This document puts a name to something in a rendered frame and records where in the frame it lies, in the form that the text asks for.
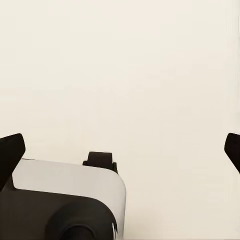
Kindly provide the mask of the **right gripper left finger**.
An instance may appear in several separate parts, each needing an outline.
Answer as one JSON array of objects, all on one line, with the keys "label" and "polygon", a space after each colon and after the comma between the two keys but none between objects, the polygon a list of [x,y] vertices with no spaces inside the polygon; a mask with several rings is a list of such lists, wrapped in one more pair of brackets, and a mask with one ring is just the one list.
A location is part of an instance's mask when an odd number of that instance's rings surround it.
[{"label": "right gripper left finger", "polygon": [[0,193],[26,152],[22,133],[0,138]]}]

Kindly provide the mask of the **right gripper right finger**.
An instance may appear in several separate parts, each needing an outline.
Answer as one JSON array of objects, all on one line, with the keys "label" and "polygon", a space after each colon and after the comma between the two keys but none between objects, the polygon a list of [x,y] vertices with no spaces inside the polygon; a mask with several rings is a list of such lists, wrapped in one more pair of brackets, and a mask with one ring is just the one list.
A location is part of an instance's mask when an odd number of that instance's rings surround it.
[{"label": "right gripper right finger", "polygon": [[240,172],[240,135],[229,133],[225,145],[224,151],[230,160],[233,162],[236,169]]}]

